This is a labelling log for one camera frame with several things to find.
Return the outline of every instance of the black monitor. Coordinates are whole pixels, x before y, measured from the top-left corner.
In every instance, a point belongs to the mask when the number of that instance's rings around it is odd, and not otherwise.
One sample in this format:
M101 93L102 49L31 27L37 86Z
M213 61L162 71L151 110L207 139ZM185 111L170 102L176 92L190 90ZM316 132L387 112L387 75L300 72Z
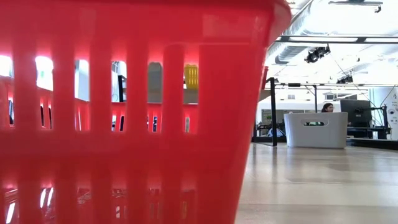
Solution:
M348 122L351 124L372 121L371 103L366 100L341 100L341 112L348 113Z

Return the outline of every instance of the floor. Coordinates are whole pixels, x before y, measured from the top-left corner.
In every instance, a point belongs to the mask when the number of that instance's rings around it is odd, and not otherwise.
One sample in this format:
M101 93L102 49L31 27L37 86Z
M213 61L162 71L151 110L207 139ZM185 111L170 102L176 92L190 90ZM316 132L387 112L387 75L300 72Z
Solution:
M252 144L237 224L398 222L398 151Z

